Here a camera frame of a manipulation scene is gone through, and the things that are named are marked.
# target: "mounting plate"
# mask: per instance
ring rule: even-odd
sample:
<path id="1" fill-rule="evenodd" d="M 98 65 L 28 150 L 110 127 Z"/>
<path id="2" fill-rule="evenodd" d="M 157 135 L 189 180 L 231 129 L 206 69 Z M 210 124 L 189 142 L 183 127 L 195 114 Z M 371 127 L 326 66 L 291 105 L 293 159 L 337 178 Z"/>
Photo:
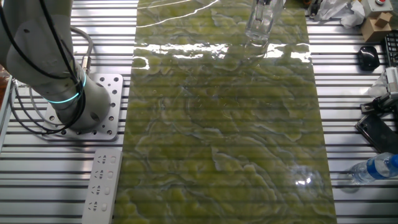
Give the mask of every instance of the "mounting plate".
<path id="1" fill-rule="evenodd" d="M 71 129 L 66 129 L 63 134 L 51 134 L 43 136 L 48 141 L 113 141 L 116 140 L 118 133 L 119 114 L 121 108 L 121 99 L 123 91 L 123 77 L 120 74 L 89 74 L 89 77 L 96 83 L 103 85 L 108 91 L 111 98 L 108 115 L 97 126 L 92 128 L 90 132 L 79 133 Z M 45 117 L 53 123 L 61 123 L 55 110 L 49 103 Z M 55 125 L 44 122 L 46 128 L 59 129 Z"/>

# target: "electrical outlet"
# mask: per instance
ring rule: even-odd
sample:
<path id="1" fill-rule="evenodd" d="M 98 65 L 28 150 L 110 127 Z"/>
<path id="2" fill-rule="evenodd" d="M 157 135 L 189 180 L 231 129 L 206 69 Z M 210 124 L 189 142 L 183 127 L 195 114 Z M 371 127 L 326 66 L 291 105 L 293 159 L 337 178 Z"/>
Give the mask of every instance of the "electrical outlet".
<path id="1" fill-rule="evenodd" d="M 109 224 L 112 221 L 122 152 L 97 149 L 88 185 L 82 224 Z"/>

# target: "black cable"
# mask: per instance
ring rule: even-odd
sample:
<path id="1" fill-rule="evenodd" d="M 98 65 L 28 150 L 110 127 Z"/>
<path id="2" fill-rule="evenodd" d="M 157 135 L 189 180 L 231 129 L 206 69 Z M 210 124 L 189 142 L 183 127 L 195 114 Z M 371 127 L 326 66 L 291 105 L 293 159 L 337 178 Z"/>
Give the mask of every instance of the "black cable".
<path id="1" fill-rule="evenodd" d="M 85 56 L 90 56 L 91 52 L 93 51 L 93 46 L 94 46 L 94 43 L 93 43 L 93 40 L 91 39 L 91 37 L 86 32 L 84 32 L 81 29 L 78 29 L 74 26 L 70 26 L 70 30 L 72 32 L 82 35 L 88 41 L 88 49 L 87 49 Z"/>
<path id="2" fill-rule="evenodd" d="M 78 80 L 77 80 L 77 75 L 78 74 L 76 72 L 75 59 L 73 57 L 73 54 L 69 51 L 69 49 L 65 45 L 65 43 L 58 38 L 57 31 L 55 30 L 55 26 L 54 26 L 54 24 L 52 22 L 52 18 L 51 18 L 50 14 L 49 14 L 49 12 L 47 10 L 47 7 L 45 6 L 44 0 L 39 0 L 39 1 L 40 1 L 40 6 L 41 6 L 41 8 L 43 10 L 45 19 L 47 21 L 47 24 L 50 27 L 51 33 L 52 33 L 52 35 L 54 37 L 54 40 L 55 40 L 55 42 L 57 44 L 57 47 L 58 47 L 58 49 L 59 49 L 59 51 L 61 53 L 62 59 L 63 59 L 65 65 L 67 66 L 69 73 L 73 77 L 73 82 L 75 84 L 77 84 L 78 83 Z M 70 54 L 70 56 L 72 58 L 73 70 L 72 70 L 72 68 L 71 68 L 71 66 L 70 66 L 70 64 L 68 62 L 67 56 L 65 55 L 65 52 L 64 52 L 63 47 L 62 47 L 62 44 L 64 44 L 64 47 L 66 48 L 67 52 Z M 84 109 L 85 109 L 85 93 L 84 93 L 83 83 L 80 83 L 79 85 L 76 86 L 76 92 L 79 93 L 79 97 L 80 98 L 78 100 L 78 105 L 76 106 L 76 110 L 75 110 L 76 111 L 76 113 L 75 113 L 76 119 L 73 119 L 72 123 L 76 122 L 80 118 L 81 114 L 83 114 Z"/>
<path id="3" fill-rule="evenodd" d="M 34 121 L 34 119 L 31 117 L 31 115 L 26 111 L 24 105 L 22 104 L 22 100 L 21 100 L 21 98 L 20 98 L 20 96 L 19 96 L 17 87 L 15 86 L 16 98 L 18 99 L 18 102 L 19 102 L 20 105 L 21 105 L 22 111 L 28 116 L 28 118 L 29 118 L 33 123 L 35 123 L 38 127 L 40 127 L 40 128 L 42 128 L 43 130 L 45 130 L 46 132 L 44 133 L 44 132 L 34 131 L 34 130 L 30 129 L 29 127 L 27 127 L 27 126 L 19 119 L 19 117 L 18 117 L 17 113 L 15 112 L 15 109 L 14 109 L 14 107 L 13 107 L 13 105 L 12 105 L 11 100 L 9 100 L 9 103 L 10 103 L 11 111 L 12 111 L 14 117 L 15 117 L 15 118 L 17 119 L 17 121 L 22 125 L 22 127 L 24 127 L 26 130 L 28 130 L 28 131 L 30 131 L 30 132 L 32 132 L 32 133 L 34 133 L 34 134 L 56 134 L 56 133 L 62 132 L 62 131 L 64 131 L 64 130 L 70 128 L 72 125 L 74 125 L 74 124 L 76 123 L 76 121 L 78 121 L 78 120 L 80 119 L 80 117 L 81 117 L 81 115 L 83 114 L 84 109 L 85 109 L 85 105 L 86 105 L 86 95 L 85 95 L 85 93 L 84 93 L 84 86 L 83 86 L 83 83 L 80 81 L 81 79 L 78 80 L 78 74 L 77 74 L 77 72 L 76 72 L 76 65 L 75 65 L 75 59 L 74 59 L 74 57 L 73 57 L 73 54 L 69 51 L 69 49 L 68 49 L 68 47 L 66 46 L 66 44 L 64 43 L 64 41 L 63 41 L 63 40 L 60 40 L 60 39 L 58 38 L 57 32 L 55 31 L 54 24 L 53 24 L 53 22 L 52 22 L 52 19 L 51 19 L 51 17 L 50 17 L 50 14 L 49 14 L 47 8 L 45 7 L 45 4 L 44 4 L 44 1 L 43 1 L 43 0 L 40 0 L 40 5 L 42 6 L 42 10 L 43 10 L 43 12 L 44 12 L 44 15 L 45 15 L 47 24 L 48 24 L 49 27 L 50 27 L 50 30 L 51 30 L 52 35 L 53 35 L 53 37 L 54 37 L 54 40 L 55 40 L 55 42 L 56 42 L 56 44 L 57 44 L 57 47 L 58 47 L 58 49 L 59 49 L 59 51 L 60 51 L 60 53 L 61 53 L 61 55 L 62 55 L 63 61 L 64 61 L 64 63 L 65 63 L 65 66 L 68 68 L 68 71 L 69 71 L 69 73 L 70 73 L 70 77 L 69 77 L 69 78 L 71 78 L 71 79 L 73 80 L 74 84 L 76 85 L 76 92 L 79 93 L 79 96 L 78 96 L 78 99 L 77 99 L 77 103 L 76 103 L 75 112 L 73 113 L 74 115 L 72 116 L 72 120 L 71 120 L 70 122 L 68 122 L 67 124 L 65 124 L 65 126 L 64 126 L 63 128 L 61 128 L 61 129 L 49 129 L 49 128 L 46 128 L 46 127 L 40 125 L 38 122 Z M 7 28 L 8 28 L 8 25 L 7 25 L 7 23 L 5 22 L 5 19 L 2 19 L 2 23 L 3 23 L 3 26 L 5 27 L 5 29 L 7 29 Z M 64 52 L 64 50 L 63 50 L 63 48 L 62 48 L 62 44 L 61 44 L 61 43 L 62 43 L 63 46 L 66 48 L 67 52 L 69 53 L 69 56 L 72 58 L 73 70 L 72 70 L 72 68 L 71 68 L 71 66 L 70 66 L 70 64 L 69 64 L 69 62 L 68 62 L 68 59 L 67 59 L 67 57 L 66 57 L 66 55 L 65 55 L 65 52 Z M 21 57 L 22 57 L 24 60 L 27 60 L 27 62 L 28 62 L 29 59 L 28 59 L 27 57 L 23 57 L 22 54 L 21 54 Z"/>
<path id="4" fill-rule="evenodd" d="M 66 79 L 69 77 L 59 77 L 56 75 L 51 75 L 45 71 L 43 71 L 41 68 L 39 68 L 38 66 L 36 66 L 35 63 L 33 63 L 24 53 L 23 51 L 19 48 L 19 46 L 17 45 L 17 43 L 14 40 L 14 37 L 11 34 L 11 31 L 8 27 L 7 21 L 6 21 L 6 16 L 4 15 L 4 11 L 3 8 L 0 4 L 0 19 L 1 19 L 1 23 L 2 26 L 4 28 L 4 31 L 6 31 L 6 34 L 8 36 L 9 41 L 11 42 L 12 46 L 15 48 L 15 50 L 18 52 L 18 54 L 26 61 L 26 63 L 28 63 L 32 68 L 34 68 L 36 71 L 38 71 L 39 73 L 41 73 L 42 75 L 49 77 L 49 78 L 54 78 L 54 79 Z"/>
<path id="5" fill-rule="evenodd" d="M 42 10 L 43 10 L 45 20 L 47 21 L 47 24 L 48 24 L 49 27 L 50 27 L 51 33 L 52 33 L 52 35 L 54 36 L 54 39 L 55 39 L 55 43 L 57 44 L 57 47 L 58 47 L 58 49 L 59 49 L 59 51 L 60 51 L 60 53 L 61 53 L 63 62 L 65 63 L 65 66 L 67 67 L 69 73 L 73 74 L 73 70 L 72 70 L 72 68 L 71 68 L 71 66 L 70 66 L 70 64 L 69 64 L 67 55 L 65 55 L 65 52 L 63 51 L 61 41 L 60 41 L 60 39 L 58 38 L 57 31 L 55 30 L 54 23 L 53 23 L 53 21 L 52 21 L 52 18 L 51 18 L 51 16 L 50 16 L 49 11 L 47 10 L 47 7 L 45 6 L 44 0 L 39 0 L 39 2 L 40 2 L 40 6 L 42 7 Z"/>
<path id="6" fill-rule="evenodd" d="M 70 128 L 70 127 L 75 123 L 75 121 L 74 121 L 74 122 L 71 122 L 71 123 L 69 123 L 68 125 L 65 125 L 63 128 L 58 129 L 58 130 L 51 130 L 51 129 L 47 129 L 47 128 L 43 127 L 42 125 L 40 125 L 39 123 L 37 123 L 36 121 L 34 121 L 34 119 L 33 119 L 33 118 L 30 116 L 30 114 L 26 111 L 24 105 L 22 104 L 22 101 L 21 101 L 21 98 L 20 98 L 20 96 L 19 96 L 17 87 L 14 86 L 14 88 L 15 88 L 15 91 L 16 91 L 16 98 L 18 99 L 18 101 L 19 101 L 19 103 L 20 103 L 20 105 L 21 105 L 21 110 L 22 110 L 22 111 L 27 115 L 27 117 L 28 117 L 33 123 L 35 123 L 38 127 L 42 128 L 42 129 L 44 129 L 44 130 L 46 130 L 46 131 L 48 130 L 48 131 L 45 132 L 45 133 L 43 133 L 43 132 L 34 131 L 34 130 L 30 129 L 29 127 L 27 127 L 27 126 L 21 121 L 21 119 L 19 119 L 18 114 L 16 113 L 15 108 L 14 108 L 14 106 L 12 105 L 12 97 L 11 97 L 12 94 L 10 93 L 10 94 L 9 94 L 9 99 L 8 99 L 8 101 L 9 101 L 9 105 L 10 105 L 10 108 L 11 108 L 11 112 L 12 112 L 12 114 L 14 115 L 15 119 L 17 120 L 17 122 L 18 122 L 22 127 L 24 127 L 26 130 L 28 130 L 28 131 L 30 131 L 30 132 L 32 132 L 32 133 L 34 133 L 34 134 L 42 134 L 42 135 L 57 134 L 57 133 L 59 133 L 59 132 L 62 132 L 62 131 L 64 131 L 64 130 Z M 82 94 L 81 98 L 82 98 L 82 103 L 85 105 L 85 104 L 86 104 L 86 95 L 85 95 L 85 93 Z"/>

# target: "black device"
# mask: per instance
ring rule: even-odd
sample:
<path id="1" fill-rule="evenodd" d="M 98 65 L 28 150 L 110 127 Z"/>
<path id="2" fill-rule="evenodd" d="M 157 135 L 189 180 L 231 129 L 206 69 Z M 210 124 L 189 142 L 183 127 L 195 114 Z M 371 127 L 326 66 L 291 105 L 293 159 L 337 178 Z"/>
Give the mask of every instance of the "black device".
<path id="1" fill-rule="evenodd" d="M 363 71 L 373 71 L 380 66 L 379 56 L 374 47 L 361 47 L 358 52 L 359 66 Z"/>
<path id="2" fill-rule="evenodd" d="M 376 114 L 366 115 L 355 128 L 379 153 L 398 154 L 398 135 Z"/>
<path id="3" fill-rule="evenodd" d="M 398 67 L 398 30 L 393 30 L 384 38 L 384 50 L 389 67 Z"/>

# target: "water bottle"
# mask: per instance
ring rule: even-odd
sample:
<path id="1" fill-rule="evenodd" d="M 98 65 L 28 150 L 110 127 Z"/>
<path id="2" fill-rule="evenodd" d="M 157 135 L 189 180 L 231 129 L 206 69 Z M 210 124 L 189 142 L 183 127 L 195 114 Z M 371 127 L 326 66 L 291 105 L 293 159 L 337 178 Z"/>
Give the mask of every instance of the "water bottle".
<path id="1" fill-rule="evenodd" d="M 363 185 L 398 175 L 398 155 L 385 152 L 350 169 L 354 184 Z"/>

